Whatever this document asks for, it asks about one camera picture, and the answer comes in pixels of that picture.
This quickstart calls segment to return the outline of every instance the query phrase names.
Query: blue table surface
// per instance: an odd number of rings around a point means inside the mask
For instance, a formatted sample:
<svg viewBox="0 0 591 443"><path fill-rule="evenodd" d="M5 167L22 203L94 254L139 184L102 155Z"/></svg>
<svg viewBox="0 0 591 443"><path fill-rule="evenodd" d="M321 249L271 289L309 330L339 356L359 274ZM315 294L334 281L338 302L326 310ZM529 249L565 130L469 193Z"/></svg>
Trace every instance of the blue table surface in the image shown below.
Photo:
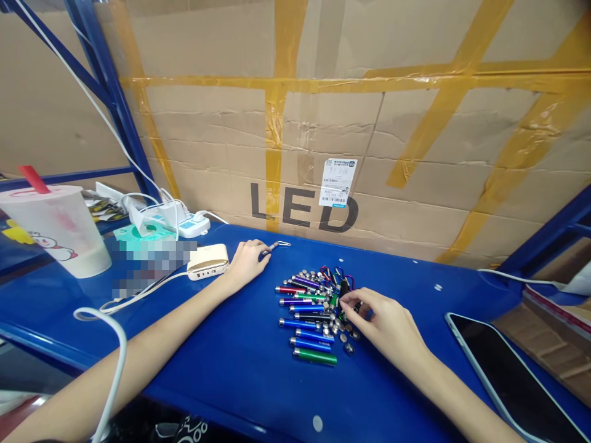
<svg viewBox="0 0 591 443"><path fill-rule="evenodd" d="M196 413L262 441L464 441L420 392L362 338L353 356L333 346L336 367L295 360L289 317L274 288L302 269L339 265L367 286L407 307L429 348L493 406L444 321L455 312L491 321L520 296L476 271L334 244L217 225L198 240L224 243L229 256L239 241L292 243L273 252L263 274L219 306L187 339L146 388L163 403ZM117 339L103 322L79 322L72 312L111 299L113 281L131 264L76 280L52 263L0 287L0 335L72 367L86 369L114 350ZM199 292L208 280L178 278L113 317L133 337ZM521 351L528 366L573 421L591 436L591 411ZM312 425L321 417L323 429Z"/></svg>

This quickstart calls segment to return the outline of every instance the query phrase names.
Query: white dot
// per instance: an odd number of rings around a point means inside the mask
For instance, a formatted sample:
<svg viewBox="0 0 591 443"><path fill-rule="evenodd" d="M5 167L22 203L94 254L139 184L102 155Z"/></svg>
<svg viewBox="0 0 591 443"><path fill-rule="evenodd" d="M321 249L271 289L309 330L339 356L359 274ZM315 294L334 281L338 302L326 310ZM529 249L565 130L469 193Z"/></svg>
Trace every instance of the white dot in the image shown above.
<svg viewBox="0 0 591 443"><path fill-rule="evenodd" d="M315 415L314 418L312 419L312 425L314 426L314 430L316 432L322 431L322 418Z"/></svg>

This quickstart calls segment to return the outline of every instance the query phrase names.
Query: white power adapter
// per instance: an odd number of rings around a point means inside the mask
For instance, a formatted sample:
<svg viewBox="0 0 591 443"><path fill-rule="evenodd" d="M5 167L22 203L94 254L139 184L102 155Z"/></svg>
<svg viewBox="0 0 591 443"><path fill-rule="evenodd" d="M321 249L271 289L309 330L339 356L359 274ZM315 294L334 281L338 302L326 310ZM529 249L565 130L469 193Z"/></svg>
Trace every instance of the white power adapter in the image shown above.
<svg viewBox="0 0 591 443"><path fill-rule="evenodd" d="M182 203L176 200L158 206L158 213L162 216L166 224L172 227L180 225L189 217L189 213L188 211L185 212Z"/></svg>
<svg viewBox="0 0 591 443"><path fill-rule="evenodd" d="M187 263L187 274L191 280L201 280L223 274L228 270L230 261L225 244L202 246L191 251L191 260Z"/></svg>

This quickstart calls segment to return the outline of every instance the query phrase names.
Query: cardboard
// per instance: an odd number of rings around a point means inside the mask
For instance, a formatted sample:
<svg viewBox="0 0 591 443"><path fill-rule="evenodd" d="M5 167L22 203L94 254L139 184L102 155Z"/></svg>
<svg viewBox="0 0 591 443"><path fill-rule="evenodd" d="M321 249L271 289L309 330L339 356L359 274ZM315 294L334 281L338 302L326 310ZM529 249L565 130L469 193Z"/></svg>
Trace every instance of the cardboard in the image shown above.
<svg viewBox="0 0 591 443"><path fill-rule="evenodd" d="M591 303L558 306L527 287L494 325L591 407Z"/></svg>
<svg viewBox="0 0 591 443"><path fill-rule="evenodd" d="M580 96L591 90L580 0L113 0L95 9L153 175L191 210L479 268L502 263L591 180L591 109L572 103L563 74L581 74ZM42 18L86 63L67 14ZM0 69L14 77L22 65L39 85L4 92L0 172L36 165L36 147L48 144L42 174L125 164L58 60L17 17L0 20L33 54L3 53L12 58ZM9 102L21 103L17 113ZM540 103L545 113L530 116ZM318 205L329 158L358 161L346 209ZM395 169L402 186L388 184ZM487 194L498 175L500 191ZM131 176L105 182L137 190Z"/></svg>
<svg viewBox="0 0 591 443"><path fill-rule="evenodd" d="M273 141L279 150L269 157L269 134L276 134L265 132L269 105L265 90L199 86L203 84L199 79L270 79L279 60L276 51L287 50L273 45L281 2L228 0L199 6L172 2L166 7L159 3L126 2L128 25L146 79L184 79L171 86L145 86L181 197L192 209L215 210L246 226L277 226L272 229L280 233L439 260L479 203L504 146L541 97L535 87L469 89L408 184L395 188L386 185L388 176L439 88L365 94L289 90L281 136ZM516 49L509 41L515 37L516 19L523 18L527 9L516 2L483 52L482 64L549 58L585 12L573 1L561 20L552 20L558 7L549 2L543 14L529 17L534 36L523 39ZM451 63L478 8L478 3L460 1L428 8L385 0L371 5L354 0L308 1L295 75L361 79L369 70L415 66L411 72L420 72L421 66ZM115 24L121 22L113 16L113 8L97 5L97 11L113 53L132 47L117 32ZM256 26L244 28L241 17L251 17ZM552 36L542 29L551 29ZM538 38L544 42L543 50L536 44ZM116 58L116 63L125 78L124 62ZM151 140L146 140L140 108L134 111L150 164L155 175L163 177ZM591 150L585 122L590 119L584 111L571 127L553 136L548 153L487 216L454 264L477 268L502 263L586 186ZM325 212L329 217L325 220L318 197L324 161L329 158L357 159L358 167L350 193L355 207ZM270 190L278 190L278 195ZM276 199L277 205L270 203Z"/></svg>

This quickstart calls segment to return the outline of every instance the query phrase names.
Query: white charger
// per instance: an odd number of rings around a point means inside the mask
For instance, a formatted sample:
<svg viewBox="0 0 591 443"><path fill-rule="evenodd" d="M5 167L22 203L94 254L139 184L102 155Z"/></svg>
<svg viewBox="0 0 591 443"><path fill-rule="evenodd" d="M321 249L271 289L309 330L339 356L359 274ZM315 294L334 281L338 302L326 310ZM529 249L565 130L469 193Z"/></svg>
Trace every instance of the white charger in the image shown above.
<svg viewBox="0 0 591 443"><path fill-rule="evenodd" d="M223 274L228 270L228 250L225 244L202 246L191 251L191 260L187 263L187 275L191 280L202 280Z"/></svg>

